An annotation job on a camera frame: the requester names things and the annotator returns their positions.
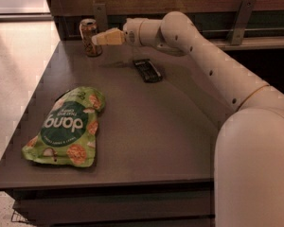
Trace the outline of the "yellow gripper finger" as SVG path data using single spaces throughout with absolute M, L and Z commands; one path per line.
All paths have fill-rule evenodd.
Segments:
M 110 28 L 106 31 L 101 32 L 102 34 L 121 34 L 124 35 L 123 31 L 118 29 L 117 27 Z
M 124 34 L 120 30 L 107 30 L 92 37 L 96 45 L 121 45 L 125 43 Z

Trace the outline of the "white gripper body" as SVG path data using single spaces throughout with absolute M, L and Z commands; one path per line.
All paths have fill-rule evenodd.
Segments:
M 131 46 L 144 46 L 147 36 L 148 20 L 145 18 L 128 18 L 123 26 L 125 42 Z

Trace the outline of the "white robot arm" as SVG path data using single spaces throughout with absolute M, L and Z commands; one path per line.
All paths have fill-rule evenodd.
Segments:
M 233 110 L 215 147 L 216 227 L 284 227 L 284 94 L 207 40 L 179 11 L 161 20 L 130 19 L 92 41 L 189 55 Z

